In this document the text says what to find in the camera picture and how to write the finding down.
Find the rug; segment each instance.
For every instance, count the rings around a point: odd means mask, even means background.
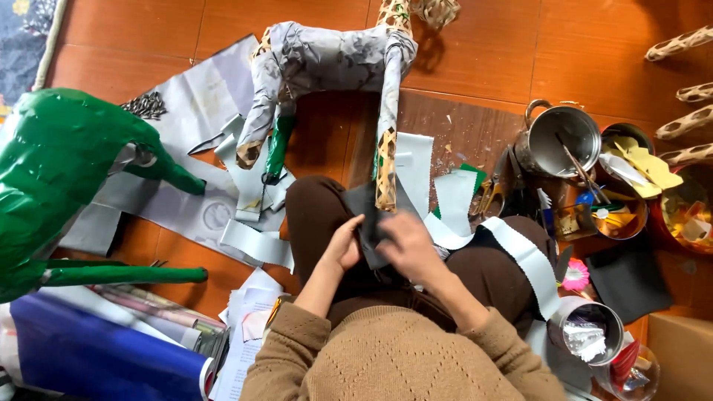
[[[0,119],[44,86],[66,0],[0,0]]]

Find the paintbrush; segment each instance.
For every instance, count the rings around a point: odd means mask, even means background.
[[[557,140],[560,142],[560,145],[562,145],[562,149],[564,149],[565,153],[567,154],[567,157],[570,158],[570,160],[572,161],[572,164],[574,164],[577,174],[584,180],[585,184],[587,185],[587,188],[592,193],[592,195],[594,195],[594,199],[598,203],[610,204],[611,201],[602,192],[602,189],[599,188],[599,185],[597,185],[597,183],[594,182],[592,177],[590,177],[589,174],[587,174],[587,172],[584,171],[584,168],[582,168],[582,165],[575,158],[575,156],[572,156],[572,153],[570,152],[569,148],[567,148],[565,143],[562,141],[562,138],[560,138],[560,133],[555,132],[555,136],[557,137]]]

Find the hand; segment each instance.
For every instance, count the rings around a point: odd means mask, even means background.
[[[450,273],[434,249],[426,226],[410,213],[400,213],[383,220],[379,226],[391,240],[376,247],[396,270],[414,284],[429,290]]]
[[[354,230],[364,221],[364,215],[350,218],[337,228],[327,249],[322,254],[319,264],[337,266],[341,272],[351,269],[361,259],[359,243],[354,237]]]

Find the brown knit sweater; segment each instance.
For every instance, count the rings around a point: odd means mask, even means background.
[[[241,401],[566,400],[492,308],[478,332],[449,334],[396,306],[356,311],[330,332],[328,320],[286,303],[270,328]]]

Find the blue paper roll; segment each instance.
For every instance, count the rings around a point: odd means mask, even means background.
[[[212,358],[42,293],[10,304],[26,385],[91,400],[207,400]]]

